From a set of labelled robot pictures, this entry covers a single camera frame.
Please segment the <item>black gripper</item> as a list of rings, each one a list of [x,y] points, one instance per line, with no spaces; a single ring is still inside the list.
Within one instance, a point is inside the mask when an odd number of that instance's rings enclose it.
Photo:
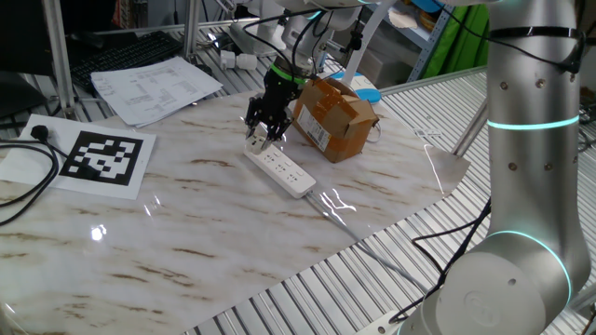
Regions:
[[[284,74],[267,72],[264,77],[264,92],[251,98],[245,124],[246,138],[250,138],[260,122],[266,123],[268,141],[279,141],[292,123],[285,108],[297,98],[302,85],[287,79]]]

